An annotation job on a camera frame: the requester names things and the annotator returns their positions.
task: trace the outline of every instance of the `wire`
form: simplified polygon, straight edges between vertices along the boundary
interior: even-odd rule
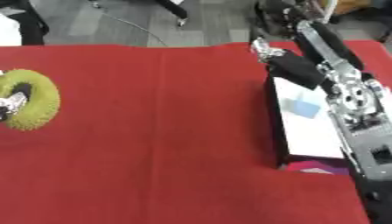
[[[138,29],[140,29],[140,30],[142,30],[142,31],[144,31],[144,32],[147,32],[147,33],[150,34],[152,37],[154,37],[159,43],[161,43],[163,46],[168,47],[168,45],[167,45],[159,36],[157,36],[157,35],[155,35],[154,33],[148,31],[147,29],[143,28],[142,26],[140,26],[140,25],[138,25],[138,24],[135,24],[135,23],[132,23],[132,22],[130,22],[130,21],[127,21],[127,20],[125,20],[125,19],[122,19],[122,18],[119,18],[119,17],[114,17],[114,16],[110,15],[110,14],[109,14],[108,8],[105,8],[105,7],[101,6],[101,5],[98,5],[98,7],[95,7],[95,8],[98,9],[98,10],[101,10],[101,11],[102,11],[102,14],[103,14],[104,16],[107,16],[108,18],[112,18],[112,19],[117,20],[117,21],[119,21],[119,22],[123,22],[123,23],[125,23],[125,24],[127,24],[127,25],[135,26],[136,28],[138,28]]]

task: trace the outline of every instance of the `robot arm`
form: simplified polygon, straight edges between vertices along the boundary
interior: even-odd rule
[[[321,86],[329,115],[361,200],[374,224],[392,223],[392,95],[326,26],[294,6],[267,0],[269,13],[297,43],[304,57],[270,47],[263,37],[251,49],[271,75],[305,88]]]

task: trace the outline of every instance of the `white object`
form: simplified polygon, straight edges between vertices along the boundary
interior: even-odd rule
[[[21,46],[22,35],[19,22],[0,13],[0,46]]]
[[[182,4],[182,2],[184,2],[184,0],[171,0],[171,1],[175,4]]]
[[[328,4],[326,5],[325,9],[322,9],[321,6],[319,5],[318,1],[316,0],[311,0],[315,8],[324,15],[323,18],[323,23],[328,24],[329,20],[331,19],[331,16],[333,15],[333,12],[335,11],[336,7],[338,6],[339,0],[329,0]]]
[[[327,114],[326,93],[320,87],[311,91],[282,78],[274,78],[274,85],[290,155],[343,158],[339,136]],[[303,102],[319,110],[311,118],[299,115],[293,108]]]

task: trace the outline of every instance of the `black chair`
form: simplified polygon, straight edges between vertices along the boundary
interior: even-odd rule
[[[45,22],[45,20],[37,13],[34,9],[30,0],[17,0],[14,4],[18,9],[26,11],[28,14],[32,15],[34,18],[37,19],[38,25],[42,31],[42,34],[45,36],[49,31],[49,25]]]
[[[24,12],[7,15],[20,23],[23,45],[43,45],[49,25],[36,12],[29,0],[0,0],[0,8],[12,8]]]

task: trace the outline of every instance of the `chair leg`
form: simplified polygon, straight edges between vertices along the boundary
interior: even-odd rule
[[[378,39],[378,41],[384,44],[389,39],[391,33],[391,29],[385,31],[385,33]]]
[[[97,0],[88,0],[88,1],[91,3],[91,5],[92,5],[94,8],[96,8],[96,9],[100,9],[100,8],[101,8],[101,5],[98,3]]]

